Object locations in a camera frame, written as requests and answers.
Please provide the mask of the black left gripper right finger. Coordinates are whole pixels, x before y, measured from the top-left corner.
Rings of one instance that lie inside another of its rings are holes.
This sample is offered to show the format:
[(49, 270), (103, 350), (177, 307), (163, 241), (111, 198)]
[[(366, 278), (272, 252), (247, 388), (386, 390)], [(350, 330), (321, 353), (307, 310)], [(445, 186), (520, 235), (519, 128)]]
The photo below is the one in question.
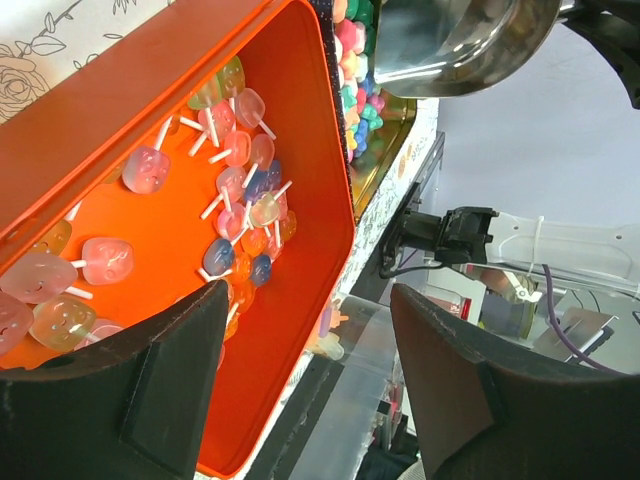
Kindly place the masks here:
[(550, 359), (397, 284), (391, 316), (429, 479), (635, 479), (639, 379)]

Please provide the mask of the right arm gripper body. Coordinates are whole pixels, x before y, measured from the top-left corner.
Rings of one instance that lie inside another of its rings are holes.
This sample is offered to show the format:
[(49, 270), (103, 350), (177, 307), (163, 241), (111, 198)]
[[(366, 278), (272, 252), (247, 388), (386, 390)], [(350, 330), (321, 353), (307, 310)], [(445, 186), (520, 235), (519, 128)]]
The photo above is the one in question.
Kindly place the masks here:
[(575, 1), (562, 9), (565, 27), (585, 39), (623, 84), (639, 109), (639, 1)]

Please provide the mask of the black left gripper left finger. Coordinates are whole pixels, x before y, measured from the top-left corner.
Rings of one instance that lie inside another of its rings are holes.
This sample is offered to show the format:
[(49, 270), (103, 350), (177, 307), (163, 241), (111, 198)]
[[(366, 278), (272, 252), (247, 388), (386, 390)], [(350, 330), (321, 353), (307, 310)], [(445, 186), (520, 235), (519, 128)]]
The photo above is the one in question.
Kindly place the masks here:
[(1, 374), (5, 479), (190, 479), (228, 288), (209, 283), (86, 348)]

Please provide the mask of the metal scoop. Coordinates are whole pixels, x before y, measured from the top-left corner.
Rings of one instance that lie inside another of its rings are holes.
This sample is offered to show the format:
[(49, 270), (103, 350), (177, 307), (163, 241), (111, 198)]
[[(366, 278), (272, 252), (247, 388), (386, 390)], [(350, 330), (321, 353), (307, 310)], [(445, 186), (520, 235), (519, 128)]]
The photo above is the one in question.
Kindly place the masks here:
[(399, 98), (486, 90), (524, 66), (582, 7), (556, 0), (392, 0), (380, 5), (375, 82)]

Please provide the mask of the dark tin of star candies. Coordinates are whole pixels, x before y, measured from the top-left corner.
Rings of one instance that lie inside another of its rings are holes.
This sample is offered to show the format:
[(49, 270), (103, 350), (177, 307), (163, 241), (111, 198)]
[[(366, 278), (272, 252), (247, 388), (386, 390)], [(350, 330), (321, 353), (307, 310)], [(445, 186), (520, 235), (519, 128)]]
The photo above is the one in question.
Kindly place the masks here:
[(321, 27), (356, 219), (373, 200), (416, 117), (374, 79), (379, 1), (313, 1)]

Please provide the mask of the orange lollipop tray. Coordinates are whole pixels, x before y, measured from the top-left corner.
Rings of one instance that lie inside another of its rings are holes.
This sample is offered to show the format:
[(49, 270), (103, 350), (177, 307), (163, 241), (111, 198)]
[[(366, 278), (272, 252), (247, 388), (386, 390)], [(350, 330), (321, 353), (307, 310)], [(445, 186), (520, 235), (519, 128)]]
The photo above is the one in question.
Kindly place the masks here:
[[(92, 288), (89, 309), (120, 325), (146, 320), (209, 284), (198, 274), (216, 230), (211, 144), (189, 149), (182, 127), (156, 192), (108, 176), (233, 58), (266, 105), (299, 226), (256, 290), (236, 333), (224, 333), (196, 471), (228, 478), (247, 462), (344, 268), (354, 240), (350, 188), (319, 21), (306, 1), (178, 1), (1, 127), (1, 267), (16, 266), (68, 212), (65, 256), (96, 237), (129, 242), (123, 281)], [(1, 102), (20, 94), (24, 57), (1, 49)], [(31, 370), (65, 354), (22, 340), (1, 359)]]

